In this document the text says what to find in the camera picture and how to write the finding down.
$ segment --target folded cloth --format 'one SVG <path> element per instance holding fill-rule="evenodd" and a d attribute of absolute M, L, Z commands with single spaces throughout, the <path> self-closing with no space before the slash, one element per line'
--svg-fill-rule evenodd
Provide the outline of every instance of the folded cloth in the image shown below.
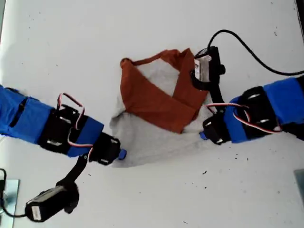
<path fill-rule="evenodd" d="M 136 62 L 125 58 L 121 67 L 121 93 L 110 127 L 128 156 L 113 166 L 163 160 L 202 142 L 202 121 L 211 116 L 202 107 L 208 92 L 192 86 L 194 56 L 189 49 L 165 50 Z"/>

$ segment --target blue cap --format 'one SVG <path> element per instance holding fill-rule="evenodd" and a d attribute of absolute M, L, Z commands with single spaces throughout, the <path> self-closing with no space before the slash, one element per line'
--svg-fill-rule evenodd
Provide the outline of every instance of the blue cap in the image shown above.
<path fill-rule="evenodd" d="M 200 132 L 199 135 L 203 140 L 208 140 L 204 132 Z"/>

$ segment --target black cable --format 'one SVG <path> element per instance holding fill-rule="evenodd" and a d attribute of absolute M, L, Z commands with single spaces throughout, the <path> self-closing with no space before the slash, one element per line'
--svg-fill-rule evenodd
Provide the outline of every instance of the black cable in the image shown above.
<path fill-rule="evenodd" d="M 10 214 L 7 210 L 6 210 L 6 208 L 5 208 L 5 206 L 4 206 L 4 198 L 3 198 L 3 192 L 4 192 L 4 188 L 5 188 L 5 183 L 6 183 L 6 177 L 7 177 L 7 174 L 6 174 L 6 171 L 5 171 L 5 169 L 1 169 L 0 168 L 0 171 L 2 171 L 3 172 L 3 186 L 1 186 L 1 188 L 0 188 L 0 206 L 1 206 L 1 208 L 3 209 L 3 211 L 4 211 L 4 213 L 7 215 L 7 216 L 9 216 L 9 217 L 12 217 L 12 218 L 24 218 L 24 217 L 26 217 L 26 215 L 25 214 L 23 214 L 23 215 L 12 215 L 12 214 Z"/>
<path fill-rule="evenodd" d="M 278 74 L 278 75 L 284 75 L 284 76 L 296 76 L 296 75 L 302 75 L 304 74 L 304 70 L 302 71 L 298 71 L 298 72 L 293 72 L 293 73 L 286 73 L 286 72 L 281 72 L 281 71 L 277 71 L 274 70 L 273 68 L 267 66 L 265 63 L 263 63 L 259 57 L 256 56 L 256 54 L 250 49 L 250 47 L 247 46 L 247 44 L 234 32 L 226 30 L 226 29 L 222 29 L 218 32 L 216 32 L 211 40 L 209 41 L 209 44 L 207 46 L 207 50 L 210 51 L 210 47 L 211 47 L 211 43 L 213 42 L 214 38 L 220 34 L 220 33 L 228 33 L 233 35 L 245 48 L 246 50 L 253 56 L 253 58 L 259 63 L 261 64 L 264 68 L 266 68 L 267 70 L 271 71 L 272 73 Z"/>

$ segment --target label sticker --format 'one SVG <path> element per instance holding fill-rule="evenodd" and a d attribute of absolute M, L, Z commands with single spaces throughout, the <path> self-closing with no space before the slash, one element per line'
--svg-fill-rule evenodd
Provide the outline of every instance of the label sticker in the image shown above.
<path fill-rule="evenodd" d="M 41 213 L 39 206 L 32 206 L 33 218 L 34 220 L 41 220 Z"/>

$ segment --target cable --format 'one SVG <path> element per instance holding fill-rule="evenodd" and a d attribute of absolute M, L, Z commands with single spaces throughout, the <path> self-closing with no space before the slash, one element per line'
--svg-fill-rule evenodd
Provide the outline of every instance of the cable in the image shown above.
<path fill-rule="evenodd" d="M 79 130 L 78 128 L 78 122 L 79 120 L 81 119 L 81 117 L 84 115 L 85 113 L 85 107 L 79 102 L 77 101 L 74 97 L 72 97 L 71 95 L 67 94 L 67 93 L 61 93 L 59 94 L 58 96 L 58 99 L 57 99 L 57 110 L 60 109 L 62 103 L 61 103 L 61 100 L 62 100 L 62 96 L 66 96 L 67 98 L 69 98 L 71 101 L 73 101 L 75 104 L 77 104 L 79 107 L 82 107 L 82 111 L 81 111 L 81 114 L 79 115 L 79 117 L 77 118 L 77 121 L 75 123 L 75 126 L 74 128 L 76 130 Z M 70 134 L 71 134 L 71 131 L 72 131 L 72 128 L 70 128 L 70 131 L 67 135 L 67 143 L 70 145 L 70 146 L 73 146 L 73 147 L 77 147 L 77 148 L 90 148 L 90 151 L 89 151 L 89 154 L 88 154 L 88 157 L 87 159 L 89 160 L 92 152 L 93 152 L 93 144 L 78 144 L 78 143 L 75 143 L 75 142 L 72 142 L 70 141 Z"/>
<path fill-rule="evenodd" d="M 79 115 L 79 117 L 78 117 L 78 119 L 77 119 L 77 121 L 76 121 L 76 123 L 75 123 L 75 129 L 76 129 L 76 130 L 79 130 L 79 129 L 78 129 L 78 122 L 79 122 L 80 118 L 81 118 L 81 117 L 84 115 L 84 113 L 85 113 L 85 107 L 84 107 L 80 102 L 78 102 L 75 98 L 73 98 L 71 95 L 66 94 L 66 93 L 61 93 L 61 94 L 59 94 L 58 99 L 57 99 L 57 110 L 59 110 L 60 107 L 61 107 L 62 95 L 66 96 L 67 98 L 69 98 L 71 101 L 73 101 L 75 104 L 77 104 L 79 107 L 82 108 L 81 114 Z"/>
<path fill-rule="evenodd" d="M 6 174 L 6 171 L 5 169 L 1 169 L 0 168 L 0 171 L 3 172 L 3 182 L 4 182 L 4 186 L 3 186 L 3 190 L 1 191 L 1 195 L 0 195 L 0 206 L 1 208 L 3 209 L 4 213 L 9 216 L 9 217 L 12 217 L 12 218 L 24 218 L 26 217 L 26 214 L 23 214 L 23 215 L 13 215 L 13 214 L 10 214 L 6 208 L 5 208 L 5 205 L 4 205 L 4 198 L 3 198 L 3 192 L 4 192 L 4 188 L 5 188 L 5 183 L 6 183 L 6 177 L 7 177 L 7 174 Z"/>
<path fill-rule="evenodd" d="M 249 127 L 253 127 L 253 128 L 256 128 L 256 129 L 259 129 L 263 132 L 266 132 L 266 133 L 269 133 L 269 134 L 275 134 L 275 133 L 279 133 L 282 131 L 281 129 L 281 126 L 280 124 L 278 123 L 278 127 L 280 128 L 279 131 L 276 131 L 276 130 L 268 130 L 268 129 L 265 129 L 265 128 L 262 128 L 258 125 L 255 125 L 255 124 L 252 124 L 250 123 L 250 115 L 248 114 L 248 112 L 246 111 L 246 109 L 248 109 L 249 107 L 248 106 L 245 106 L 245 105 L 240 105 L 240 104 L 236 104 L 236 103 L 210 103 L 210 104 L 207 104 L 205 105 L 207 108 L 210 108 L 210 107 L 216 107 L 216 106 L 233 106 L 233 107 L 239 107 L 239 108 L 244 108 L 244 113 L 246 115 L 246 118 L 247 118 L 247 121 L 241 119 L 239 116 L 237 116 L 235 114 L 235 109 L 233 110 L 233 116 L 234 118 L 236 118 L 238 121 L 240 121 L 241 123 L 249 126 Z"/>
<path fill-rule="evenodd" d="M 226 29 L 222 29 L 222 30 L 216 32 L 216 33 L 212 36 L 212 38 L 211 38 L 211 40 L 209 41 L 208 46 L 207 46 L 207 50 L 208 50 L 208 51 L 210 51 L 210 47 L 211 47 L 211 44 L 212 44 L 214 38 L 215 38 L 218 34 L 220 34 L 220 33 L 228 33 L 228 34 L 233 35 L 233 36 L 234 36 L 234 37 L 235 37 L 235 38 L 236 38 L 236 39 L 237 39 L 237 40 L 246 48 L 246 50 L 253 56 L 253 58 L 254 58 L 259 64 L 261 64 L 264 68 L 266 68 L 267 70 L 269 70 L 269 71 L 272 72 L 272 73 L 275 73 L 275 74 L 278 74 L 278 75 L 284 75 L 284 76 L 296 76 L 296 75 L 302 75 L 302 74 L 304 74 L 304 70 L 298 71 L 298 72 L 293 72 L 293 73 L 286 73 L 286 72 L 281 72 L 281 71 L 274 70 L 273 68 L 267 66 L 265 63 L 262 62 L 262 60 L 261 60 L 259 57 L 256 56 L 256 54 L 250 49 L 250 47 L 248 47 L 248 45 L 247 45 L 247 44 L 246 44 L 246 43 L 245 43 L 245 42 L 244 42 L 236 33 L 232 32 L 232 31 L 229 31 L 229 30 L 226 30 Z"/>
<path fill-rule="evenodd" d="M 268 133 L 268 134 L 280 133 L 280 132 L 282 131 L 282 130 L 281 130 L 281 127 L 280 127 L 279 125 L 278 125 L 278 127 L 280 128 L 280 130 L 279 130 L 279 131 L 276 131 L 276 130 L 268 130 L 268 129 L 259 127 L 259 126 L 255 125 L 255 124 L 249 123 L 249 122 L 247 122 L 247 121 L 241 119 L 240 117 L 238 117 L 238 116 L 235 114 L 235 111 L 233 111 L 233 116 L 234 116 L 234 118 L 236 118 L 236 119 L 237 119 L 238 121 L 240 121 L 241 123 L 243 123 L 243 124 L 245 124 L 245 125 L 247 125 L 247 126 L 250 126 L 250 127 L 256 128 L 256 129 L 259 129 L 259 130 L 261 130 L 261 131 L 263 131 L 263 132 L 266 132 L 266 133 Z"/>

